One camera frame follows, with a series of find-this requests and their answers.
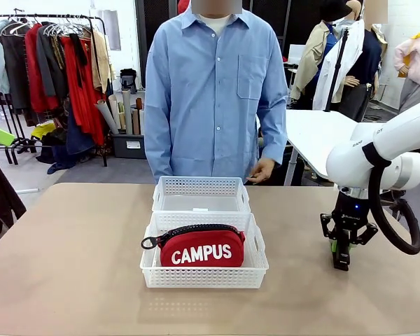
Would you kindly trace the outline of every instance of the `red pouch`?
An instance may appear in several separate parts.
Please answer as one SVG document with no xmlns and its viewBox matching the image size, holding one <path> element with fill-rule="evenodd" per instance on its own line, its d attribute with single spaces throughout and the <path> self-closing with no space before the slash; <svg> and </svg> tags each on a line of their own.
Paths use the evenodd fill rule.
<svg viewBox="0 0 420 336">
<path fill-rule="evenodd" d="M 241 267 L 244 233 L 224 224 L 183 226 L 141 242 L 143 249 L 160 247 L 163 267 Z"/>
</svg>

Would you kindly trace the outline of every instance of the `black cable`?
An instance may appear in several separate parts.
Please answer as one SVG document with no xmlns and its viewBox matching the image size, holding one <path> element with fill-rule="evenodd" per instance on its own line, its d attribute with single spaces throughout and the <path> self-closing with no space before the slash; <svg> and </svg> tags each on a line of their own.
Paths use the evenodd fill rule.
<svg viewBox="0 0 420 336">
<path fill-rule="evenodd" d="M 383 207 L 381 206 L 381 198 L 379 195 L 381 179 L 383 176 L 384 167 L 373 167 L 370 173 L 369 180 L 369 202 L 370 211 L 376 220 L 383 235 L 400 251 L 414 255 L 420 252 L 420 228 L 419 222 L 415 218 L 409 204 L 404 201 L 399 203 L 401 211 L 406 217 L 407 226 L 411 235 L 411 244 L 408 244 L 398 233 L 392 228 L 384 215 Z"/>
</svg>

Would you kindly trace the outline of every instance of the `white plastic basket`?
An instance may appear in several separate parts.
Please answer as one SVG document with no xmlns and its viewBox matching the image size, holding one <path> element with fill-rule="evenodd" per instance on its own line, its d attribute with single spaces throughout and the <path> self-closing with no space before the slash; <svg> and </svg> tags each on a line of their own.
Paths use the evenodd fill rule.
<svg viewBox="0 0 420 336">
<path fill-rule="evenodd" d="M 259 288 L 269 269 L 265 242 L 251 213 L 157 212 L 145 238 L 196 224 L 226 224 L 244 231 L 244 263 L 241 267 L 162 267 L 160 248 L 143 252 L 140 268 L 149 288 Z"/>
<path fill-rule="evenodd" d="M 251 212 L 247 189 L 235 177 L 162 176 L 153 199 L 153 211 Z"/>
</svg>

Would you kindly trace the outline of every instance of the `black stand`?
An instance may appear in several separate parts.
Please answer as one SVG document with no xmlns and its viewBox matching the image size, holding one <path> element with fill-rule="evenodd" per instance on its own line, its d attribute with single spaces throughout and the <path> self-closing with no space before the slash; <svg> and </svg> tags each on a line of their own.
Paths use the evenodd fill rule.
<svg viewBox="0 0 420 336">
<path fill-rule="evenodd" d="M 331 214 L 321 214 L 323 235 L 330 239 L 333 267 L 348 271 L 350 265 L 350 248 L 355 245 L 366 245 L 378 232 L 375 224 L 369 223 L 369 200 L 356 199 L 339 192 L 335 210 Z M 334 220 L 331 231 L 328 224 Z"/>
<path fill-rule="evenodd" d="M 18 11 L 21 12 L 21 10 L 16 9 L 16 8 L 14 9 L 14 11 L 15 11 L 15 14 L 0 14 L 0 18 L 13 17 L 13 18 L 65 18 L 65 19 L 79 19 L 79 20 L 82 19 L 82 20 L 87 20 L 89 22 L 91 32 L 93 32 L 92 20 L 99 20 L 102 24 L 102 27 L 103 27 L 103 33 L 104 33 L 104 35 L 106 35 L 106 26 L 104 24 L 104 21 L 100 17 L 91 17 L 91 16 L 85 16 L 85 15 L 70 15 L 70 14 L 66 14 L 66 15 L 58 15 L 58 14 L 17 14 L 17 12 Z M 94 34 L 91 35 L 91 39 L 92 39 L 94 45 L 96 45 Z M 107 57 L 109 58 L 109 51 L 107 50 L 107 48 L 106 48 L 106 52 L 107 52 Z M 98 54 L 97 54 L 97 49 L 96 48 L 94 48 L 94 56 L 95 56 L 95 59 L 97 60 L 96 64 L 97 64 L 97 70 L 99 72 L 99 62 L 98 62 Z M 112 72 L 111 65 L 109 64 L 108 66 L 109 66 L 109 70 Z M 110 85 L 111 91 L 113 91 L 112 83 L 109 81 L 108 84 Z M 10 118 L 13 122 L 15 135 L 17 137 L 17 139 L 14 141 L 14 143 L 11 147 L 11 155 L 12 155 L 13 160 L 11 161 L 11 157 L 9 155 L 9 151 L 8 151 L 9 148 L 8 147 L 0 145 L 0 148 L 5 149 L 6 157 L 8 158 L 9 164 L 14 163 L 14 165 L 18 165 L 17 156 L 15 155 L 15 150 L 17 148 L 19 148 L 17 153 L 21 154 L 23 152 L 27 152 L 28 150 L 30 150 L 31 153 L 35 153 L 36 148 L 43 148 L 43 147 L 50 147 L 50 146 L 36 146 L 37 140 L 28 139 L 25 136 L 25 133 L 23 132 L 22 124 L 20 123 L 19 115 L 16 112 L 14 112 L 13 109 L 12 109 L 13 104 L 12 104 L 11 97 L 7 98 L 7 96 L 3 94 L 3 98 L 5 99 L 6 105 L 9 109 L 9 111 L 10 111 Z M 3 111 L 3 114 L 5 115 L 6 124 L 8 126 L 8 131 L 12 134 L 11 126 L 9 125 L 8 117 L 6 116 L 6 112 L 5 112 L 5 109 L 4 109 L 4 104 L 3 104 L 3 101 L 1 100 L 1 93 L 0 93 L 0 105 L 1 105 L 1 109 Z M 15 114 L 15 118 L 17 119 L 18 127 L 15 124 L 13 114 Z M 102 155 L 103 155 L 103 165 L 105 167 L 107 167 L 106 149 L 103 148 L 102 152 L 103 152 L 102 153 Z"/>
<path fill-rule="evenodd" d="M 349 38 L 349 31 L 345 29 L 344 35 L 342 37 L 341 48 L 339 49 L 339 55 L 337 56 L 337 61 L 335 65 L 335 74 L 333 75 L 333 80 L 331 82 L 330 93 L 328 94 L 327 106 L 324 110 L 325 112 L 330 112 L 331 101 L 333 100 L 333 95 L 335 93 L 336 81 L 337 81 L 337 77 L 339 76 L 339 71 L 341 69 L 342 57 L 344 56 L 345 45 L 347 44 L 348 38 Z"/>
</svg>

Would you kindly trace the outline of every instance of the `black zipper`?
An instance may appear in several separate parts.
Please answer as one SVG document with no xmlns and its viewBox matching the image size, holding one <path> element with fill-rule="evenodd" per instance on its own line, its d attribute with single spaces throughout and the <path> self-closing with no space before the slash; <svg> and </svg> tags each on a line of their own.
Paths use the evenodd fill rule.
<svg viewBox="0 0 420 336">
<path fill-rule="evenodd" d="M 184 235 L 185 233 L 202 232 L 202 231 L 231 231 L 231 232 L 235 233 L 242 240 L 241 232 L 238 231 L 235 227 L 233 227 L 231 225 L 226 225 L 226 224 L 200 224 L 200 225 L 189 225 L 189 226 L 179 227 L 177 229 L 170 230 L 167 233 L 165 233 L 165 234 L 163 234 L 162 236 L 159 236 L 159 237 L 145 238 L 141 242 L 141 247 L 145 250 L 154 249 L 157 245 L 162 248 L 162 247 L 165 246 L 165 244 L 171 238 L 174 238 L 174 237 L 177 237 L 177 236 L 180 236 L 180 235 Z M 147 241 L 151 242 L 151 246 L 145 246 L 144 245 L 144 243 L 147 242 Z"/>
</svg>

